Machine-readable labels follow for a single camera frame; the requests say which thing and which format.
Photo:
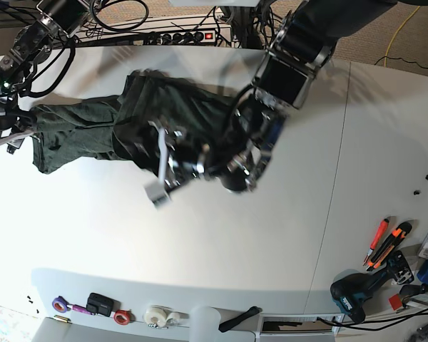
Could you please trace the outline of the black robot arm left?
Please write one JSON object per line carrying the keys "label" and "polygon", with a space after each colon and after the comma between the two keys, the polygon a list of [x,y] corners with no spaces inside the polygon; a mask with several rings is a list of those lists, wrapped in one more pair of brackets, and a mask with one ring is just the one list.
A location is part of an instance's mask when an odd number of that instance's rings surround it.
{"label": "black robot arm left", "polygon": [[157,124],[158,179],[146,187],[154,201],[197,177],[220,178],[231,192],[253,191],[272,159],[290,109],[302,107],[312,82],[331,59],[337,42],[389,11],[396,1],[303,1],[289,13],[267,48],[254,78],[235,97],[223,138],[225,152],[204,144],[196,161],[175,146],[183,132]]}

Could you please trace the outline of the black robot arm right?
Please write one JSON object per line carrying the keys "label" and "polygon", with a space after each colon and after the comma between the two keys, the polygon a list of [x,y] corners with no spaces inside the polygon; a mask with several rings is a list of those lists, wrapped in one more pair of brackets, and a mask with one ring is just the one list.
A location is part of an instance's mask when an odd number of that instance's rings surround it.
{"label": "black robot arm right", "polygon": [[[36,116],[20,109],[18,99],[44,97],[61,82],[74,59],[73,36],[89,15],[87,1],[40,1],[36,9],[41,17],[19,32],[0,60],[0,146],[7,145],[10,153],[34,134],[36,124]],[[38,66],[51,55],[58,38],[70,46],[68,61],[48,90],[32,93]]]}

